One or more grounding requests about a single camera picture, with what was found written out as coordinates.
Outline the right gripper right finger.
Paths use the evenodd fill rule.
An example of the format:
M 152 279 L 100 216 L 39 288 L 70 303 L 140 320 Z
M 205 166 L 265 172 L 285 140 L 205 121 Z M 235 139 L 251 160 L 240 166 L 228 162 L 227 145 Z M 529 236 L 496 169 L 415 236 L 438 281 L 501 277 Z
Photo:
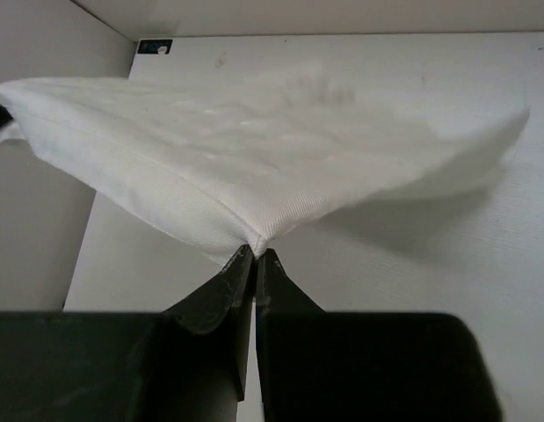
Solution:
M 473 333 L 433 312 L 320 308 L 275 251 L 257 263 L 256 348 L 268 421 L 499 421 Z

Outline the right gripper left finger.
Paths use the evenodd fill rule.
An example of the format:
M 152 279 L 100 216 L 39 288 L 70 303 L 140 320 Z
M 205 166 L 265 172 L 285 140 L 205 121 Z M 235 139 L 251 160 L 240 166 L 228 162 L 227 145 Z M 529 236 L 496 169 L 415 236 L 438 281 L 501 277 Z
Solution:
M 0 312 L 0 421 L 233 421 L 253 255 L 161 312 Z

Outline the white fabric skirt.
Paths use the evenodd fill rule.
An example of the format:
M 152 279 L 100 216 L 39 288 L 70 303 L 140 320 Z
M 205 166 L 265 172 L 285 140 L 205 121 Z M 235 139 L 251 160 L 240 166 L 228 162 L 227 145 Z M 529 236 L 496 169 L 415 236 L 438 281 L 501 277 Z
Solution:
M 111 78 L 0 84 L 24 141 L 130 214 L 224 263 L 298 226 L 370 200 L 450 196 L 486 185 L 529 111 L 450 138 L 355 98 L 320 69 L 226 88 Z

